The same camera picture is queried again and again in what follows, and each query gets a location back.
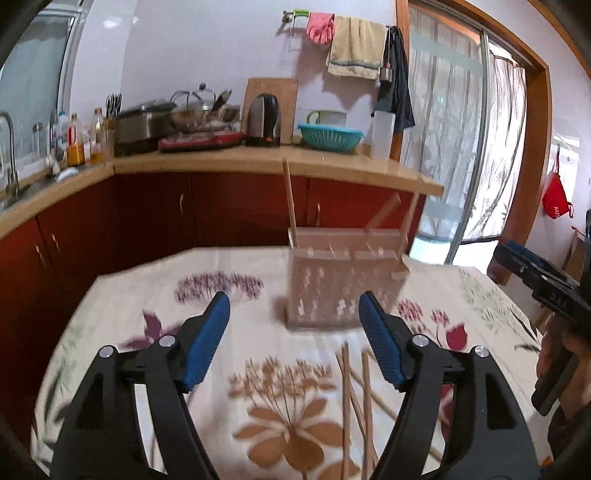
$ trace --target condiment bottle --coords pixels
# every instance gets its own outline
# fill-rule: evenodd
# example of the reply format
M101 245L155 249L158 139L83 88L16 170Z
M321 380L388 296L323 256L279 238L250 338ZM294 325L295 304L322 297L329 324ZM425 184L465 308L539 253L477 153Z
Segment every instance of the condiment bottle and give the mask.
M95 108L95 114L90 124L90 163L97 164L103 161L105 156L105 119L103 109Z
M68 124L68 150L67 161L69 167L84 164L84 142L82 140L82 124L78 120L78 114L72 114L72 120Z

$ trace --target hand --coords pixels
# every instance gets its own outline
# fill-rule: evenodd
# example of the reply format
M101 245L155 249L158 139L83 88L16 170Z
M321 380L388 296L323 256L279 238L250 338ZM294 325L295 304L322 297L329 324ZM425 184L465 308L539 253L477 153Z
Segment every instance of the hand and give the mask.
M546 374L557 353L560 343L579 357L579 366L560 396L560 406L566 420L572 418L591 402L591 343L566 330L565 322L555 315L546 322L545 334L536 373Z

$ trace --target floral tablecloth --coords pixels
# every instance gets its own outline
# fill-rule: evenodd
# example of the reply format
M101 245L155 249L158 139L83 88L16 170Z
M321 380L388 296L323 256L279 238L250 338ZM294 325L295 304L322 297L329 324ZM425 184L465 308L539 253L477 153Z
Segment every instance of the floral tablecloth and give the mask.
M335 352L349 343L352 369L361 374L362 328L294 332L285 328L287 248L194 249L120 274L99 277L65 330L39 392L31 454L48 471L67 408L98 349L144 348L201 314L218 289L232 313L205 380L186 397L207 453L222 480L340 480L342 380ZM413 332L445 348L486 345L505 374L528 424L538 424L530 396L539 338L528 319L490 279L475 269L430 266L405 258L411 274L393 311ZM372 389L394 411L402 395L371 365ZM363 393L354 384L362 402ZM145 388L136 387L139 425L150 465L163 463ZM452 415L450 389L441 414ZM374 403L374 443L383 451L394 421ZM540 459L545 432L530 427ZM349 472L359 476L363 437L351 423ZM438 422L433 447L444 449ZM436 468L431 456L425 470Z

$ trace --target cabinet door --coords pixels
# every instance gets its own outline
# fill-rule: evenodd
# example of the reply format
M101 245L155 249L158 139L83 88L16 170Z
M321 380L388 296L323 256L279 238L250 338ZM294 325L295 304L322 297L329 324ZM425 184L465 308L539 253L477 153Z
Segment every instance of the cabinet door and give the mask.
M85 188L44 212L37 219L51 261L74 312L94 280L113 273L113 222L115 204L112 180Z
M68 318L37 221L0 241L0 410L29 444L35 399Z
M114 180L120 269L196 247L189 173L140 173Z
M292 177L295 218L306 216L307 178ZM285 181L279 175L191 175L197 238L202 247L287 245L290 226Z
M370 185L310 179L307 224L330 228L363 228L395 193L395 190ZM401 226L413 194L398 194L401 204L383 221L381 228ZM409 231L409 245L417 231L424 204L425 196L421 195Z

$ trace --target hanging bag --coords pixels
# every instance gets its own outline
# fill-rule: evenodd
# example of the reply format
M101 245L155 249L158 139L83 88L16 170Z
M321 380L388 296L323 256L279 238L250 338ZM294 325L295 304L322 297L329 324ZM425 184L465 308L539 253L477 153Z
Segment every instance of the hanging bag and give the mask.
M546 215L554 220L565 213L568 213L569 217L572 218L574 212L573 204L566 199L564 187L562 186L560 175L558 174L560 171L560 146L558 146L556 152L556 163L554 168L556 171L551 173L552 178L550 179L548 188L542 197L544 211L546 212Z

